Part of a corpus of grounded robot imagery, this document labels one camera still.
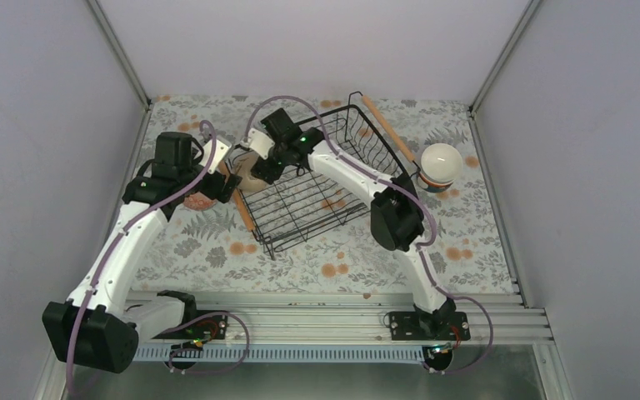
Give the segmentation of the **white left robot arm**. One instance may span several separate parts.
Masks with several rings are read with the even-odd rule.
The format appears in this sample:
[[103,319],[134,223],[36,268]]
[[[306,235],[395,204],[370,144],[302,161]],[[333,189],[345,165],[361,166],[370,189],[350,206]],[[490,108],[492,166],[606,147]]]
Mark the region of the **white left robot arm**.
[[180,338],[198,328],[195,298],[162,291],[154,300],[128,309],[133,279],[148,248],[185,198],[201,193],[227,202],[233,180],[218,168],[231,150],[211,137],[200,143],[185,132],[162,132],[154,155],[126,186],[117,221],[95,263],[64,302],[50,302],[42,322],[57,359],[121,373],[140,344],[173,332]]

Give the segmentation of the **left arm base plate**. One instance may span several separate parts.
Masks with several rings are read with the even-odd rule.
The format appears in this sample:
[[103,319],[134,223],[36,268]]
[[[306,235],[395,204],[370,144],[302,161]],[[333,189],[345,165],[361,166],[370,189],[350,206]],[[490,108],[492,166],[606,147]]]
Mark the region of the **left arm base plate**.
[[169,328],[155,340],[222,340],[225,338],[229,315],[225,311],[197,310],[197,315],[180,326]]

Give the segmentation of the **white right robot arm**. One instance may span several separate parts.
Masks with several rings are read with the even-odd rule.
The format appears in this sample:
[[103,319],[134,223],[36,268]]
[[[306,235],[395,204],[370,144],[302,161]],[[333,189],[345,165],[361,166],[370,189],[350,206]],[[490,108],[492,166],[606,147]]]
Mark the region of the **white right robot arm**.
[[454,302],[437,289],[424,252],[424,218],[408,175],[393,177],[370,168],[340,148],[323,122],[302,129],[282,108],[249,127],[242,147],[257,154],[252,175],[274,183],[290,166],[321,174],[349,191],[370,211],[375,242],[393,253],[412,286],[413,307],[420,333],[438,339],[450,328]]

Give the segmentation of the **orange bowl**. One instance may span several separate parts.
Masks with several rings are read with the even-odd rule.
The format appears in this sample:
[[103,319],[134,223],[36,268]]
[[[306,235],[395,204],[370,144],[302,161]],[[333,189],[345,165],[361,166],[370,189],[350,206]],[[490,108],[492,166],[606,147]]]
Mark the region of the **orange bowl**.
[[417,178],[421,176],[422,179],[426,182],[431,181],[433,183],[454,183],[455,180],[457,179],[457,176],[450,176],[449,179],[435,179],[433,177],[430,177],[427,173],[425,173],[424,171],[421,171],[418,175]]

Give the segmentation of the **beige bowl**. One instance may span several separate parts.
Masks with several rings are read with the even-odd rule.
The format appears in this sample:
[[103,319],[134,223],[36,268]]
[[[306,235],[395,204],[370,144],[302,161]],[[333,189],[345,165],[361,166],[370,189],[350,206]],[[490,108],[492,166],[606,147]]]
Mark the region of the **beige bowl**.
[[264,190],[268,184],[252,175],[252,168],[258,160],[254,152],[245,153],[232,163],[232,171],[241,178],[237,188],[244,193],[257,193]]

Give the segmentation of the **black wire dish rack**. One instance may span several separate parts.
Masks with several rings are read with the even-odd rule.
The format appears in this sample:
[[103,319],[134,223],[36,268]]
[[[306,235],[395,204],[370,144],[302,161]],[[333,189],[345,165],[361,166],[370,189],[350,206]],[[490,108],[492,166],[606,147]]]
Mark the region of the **black wire dish rack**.
[[269,157],[288,157],[297,170],[321,174],[353,196],[370,210],[370,228],[375,242],[393,252],[417,252],[428,242],[423,236],[423,220],[428,213],[418,199],[411,176],[398,162],[401,174],[393,176],[375,170],[342,150],[329,136],[323,115],[309,102],[290,95],[279,95],[259,103],[247,122],[247,136],[261,108],[277,100],[301,103],[313,113],[316,127],[302,130],[304,122],[294,122],[279,108],[259,122],[261,130],[274,142]]

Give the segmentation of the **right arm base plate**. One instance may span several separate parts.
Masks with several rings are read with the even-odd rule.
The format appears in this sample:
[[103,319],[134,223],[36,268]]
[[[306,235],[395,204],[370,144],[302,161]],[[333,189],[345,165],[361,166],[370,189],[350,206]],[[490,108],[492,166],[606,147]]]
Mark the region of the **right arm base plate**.
[[382,323],[393,341],[469,341],[472,337],[465,312],[452,312],[441,322],[419,311],[387,312]]

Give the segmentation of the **teal and white bowl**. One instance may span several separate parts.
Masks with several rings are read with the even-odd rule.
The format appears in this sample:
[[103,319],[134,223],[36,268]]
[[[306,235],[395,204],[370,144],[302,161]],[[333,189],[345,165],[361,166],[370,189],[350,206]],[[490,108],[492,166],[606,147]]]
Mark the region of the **teal and white bowl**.
[[446,192],[452,185],[453,182],[448,183],[435,183],[431,181],[424,181],[421,176],[416,179],[416,184],[423,191],[428,193],[443,193]]

